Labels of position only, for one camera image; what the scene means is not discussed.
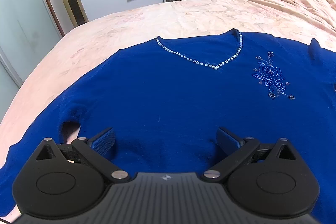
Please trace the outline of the frosted glass sliding door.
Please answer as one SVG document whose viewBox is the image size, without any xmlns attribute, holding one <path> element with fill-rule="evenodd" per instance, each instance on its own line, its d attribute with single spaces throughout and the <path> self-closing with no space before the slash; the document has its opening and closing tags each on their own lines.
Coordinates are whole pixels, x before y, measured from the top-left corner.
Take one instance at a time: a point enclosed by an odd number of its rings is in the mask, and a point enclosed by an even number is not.
<svg viewBox="0 0 336 224">
<path fill-rule="evenodd" d="M 1 0 L 1 116 L 61 37 L 46 0 Z"/>
</svg>

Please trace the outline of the pink floral bed blanket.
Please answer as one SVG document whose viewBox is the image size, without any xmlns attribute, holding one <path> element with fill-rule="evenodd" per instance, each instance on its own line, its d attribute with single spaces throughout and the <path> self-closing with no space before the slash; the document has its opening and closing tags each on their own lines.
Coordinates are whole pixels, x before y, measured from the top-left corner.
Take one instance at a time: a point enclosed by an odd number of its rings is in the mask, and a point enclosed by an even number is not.
<svg viewBox="0 0 336 224">
<path fill-rule="evenodd" d="M 104 16 L 72 30 L 29 76 L 6 113 L 1 123 L 1 168 L 10 147 L 21 141 L 38 115 L 78 79 L 116 52 L 155 38 L 194 38 L 221 35 L 230 30 L 238 34 L 253 32 L 235 26 L 226 9 L 216 0 L 161 3 Z M 307 43 L 293 41 L 309 45 L 312 40 L 335 53 L 335 42 L 328 47 L 317 38 L 310 38 Z M 77 124 L 65 127 L 64 142 L 69 141 L 75 126 L 79 127 Z"/>
</svg>

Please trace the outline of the blue beaded sweater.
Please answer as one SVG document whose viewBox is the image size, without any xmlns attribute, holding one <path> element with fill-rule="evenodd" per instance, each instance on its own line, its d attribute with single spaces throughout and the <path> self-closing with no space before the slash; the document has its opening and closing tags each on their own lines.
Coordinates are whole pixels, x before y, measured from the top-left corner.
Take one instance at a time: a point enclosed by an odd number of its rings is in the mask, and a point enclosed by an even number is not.
<svg viewBox="0 0 336 224">
<path fill-rule="evenodd" d="M 1 216 L 15 206 L 14 179 L 41 140 L 65 127 L 116 134 L 106 157 L 130 174 L 198 172 L 224 153 L 225 127 L 264 143 L 285 137 L 316 176 L 313 215 L 335 223 L 335 53 L 269 34 L 230 30 L 155 38 L 120 50 L 54 99 L 12 145 L 1 168 Z"/>
</svg>

